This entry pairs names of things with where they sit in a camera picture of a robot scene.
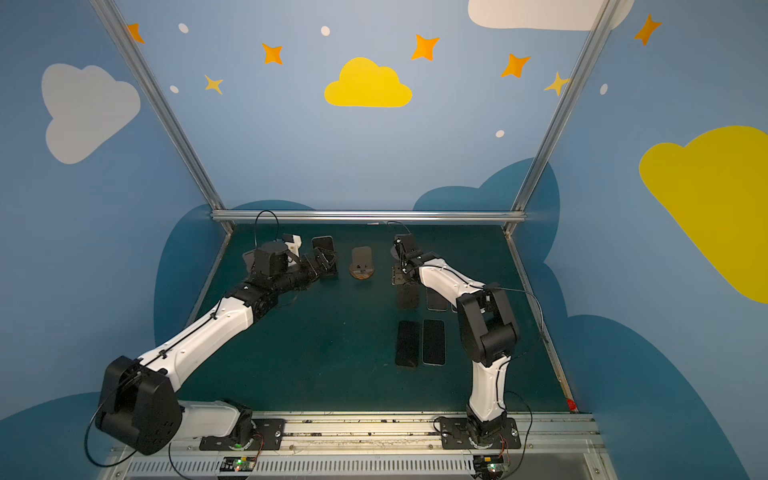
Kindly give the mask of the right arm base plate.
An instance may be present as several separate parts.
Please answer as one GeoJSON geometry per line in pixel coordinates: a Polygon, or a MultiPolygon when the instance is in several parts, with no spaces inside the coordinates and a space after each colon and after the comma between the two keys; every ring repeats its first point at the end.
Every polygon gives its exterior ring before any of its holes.
{"type": "Polygon", "coordinates": [[[444,450],[522,448],[515,420],[504,416],[488,422],[479,422],[474,417],[439,416],[433,421],[433,428],[444,450]]]}

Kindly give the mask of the light blue phone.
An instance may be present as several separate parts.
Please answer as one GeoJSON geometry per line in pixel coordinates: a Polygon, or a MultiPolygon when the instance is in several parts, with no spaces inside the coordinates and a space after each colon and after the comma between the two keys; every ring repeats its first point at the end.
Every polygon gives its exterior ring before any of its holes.
{"type": "Polygon", "coordinates": [[[446,333],[441,320],[423,322],[422,361],[426,365],[443,366],[446,363],[446,333]]]}

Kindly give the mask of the grey round stand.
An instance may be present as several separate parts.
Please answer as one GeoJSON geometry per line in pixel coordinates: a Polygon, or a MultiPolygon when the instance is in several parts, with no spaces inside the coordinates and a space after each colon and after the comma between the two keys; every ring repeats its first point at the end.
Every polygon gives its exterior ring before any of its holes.
{"type": "Polygon", "coordinates": [[[255,252],[254,250],[247,251],[242,254],[242,259],[245,264],[246,271],[250,273],[253,269],[255,252]]]}

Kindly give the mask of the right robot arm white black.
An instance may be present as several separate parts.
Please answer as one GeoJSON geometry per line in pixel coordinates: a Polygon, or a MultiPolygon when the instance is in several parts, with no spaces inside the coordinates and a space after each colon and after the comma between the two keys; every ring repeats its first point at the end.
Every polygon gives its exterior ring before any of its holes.
{"type": "Polygon", "coordinates": [[[462,346],[472,361],[468,433],[475,445],[486,447],[509,426],[503,390],[521,331],[508,296],[499,285],[473,280],[422,251],[411,234],[396,235],[393,244],[403,277],[435,291],[457,311],[462,346]]]}

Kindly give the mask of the dark phone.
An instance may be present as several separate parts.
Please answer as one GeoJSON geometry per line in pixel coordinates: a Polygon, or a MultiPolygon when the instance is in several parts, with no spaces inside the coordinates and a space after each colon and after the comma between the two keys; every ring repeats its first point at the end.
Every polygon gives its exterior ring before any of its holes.
{"type": "Polygon", "coordinates": [[[395,364],[404,368],[417,368],[420,361],[421,324],[400,321],[397,328],[395,364]]]}
{"type": "Polygon", "coordinates": [[[414,310],[420,304],[420,287],[418,283],[408,282],[397,286],[396,305],[400,310],[414,310]]]}

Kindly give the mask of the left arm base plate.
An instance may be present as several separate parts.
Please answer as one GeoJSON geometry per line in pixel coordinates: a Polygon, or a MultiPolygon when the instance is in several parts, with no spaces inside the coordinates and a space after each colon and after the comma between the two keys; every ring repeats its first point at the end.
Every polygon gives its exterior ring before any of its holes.
{"type": "Polygon", "coordinates": [[[282,418],[252,418],[250,425],[241,422],[225,436],[205,436],[199,443],[201,451],[257,452],[279,450],[286,421],[282,418]]]}

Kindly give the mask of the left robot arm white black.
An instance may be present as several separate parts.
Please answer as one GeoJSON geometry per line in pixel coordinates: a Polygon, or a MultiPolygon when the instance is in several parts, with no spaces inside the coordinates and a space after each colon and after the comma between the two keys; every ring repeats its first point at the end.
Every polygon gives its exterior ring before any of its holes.
{"type": "Polygon", "coordinates": [[[298,253],[300,244],[298,236],[286,235],[257,247],[248,277],[208,313],[138,358],[111,362],[92,426],[144,455],[193,438],[213,450],[254,448],[251,409],[227,401],[181,401],[177,393],[217,350],[275,308],[281,295],[336,275],[332,237],[313,238],[307,255],[298,253]]]}

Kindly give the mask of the pink-edged phone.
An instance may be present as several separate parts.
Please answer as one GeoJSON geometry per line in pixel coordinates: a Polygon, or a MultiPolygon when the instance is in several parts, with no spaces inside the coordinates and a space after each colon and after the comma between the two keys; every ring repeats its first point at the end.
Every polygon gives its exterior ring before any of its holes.
{"type": "Polygon", "coordinates": [[[314,237],[311,241],[312,249],[319,246],[332,247],[335,249],[334,239],[332,236],[318,236],[314,237]]]}

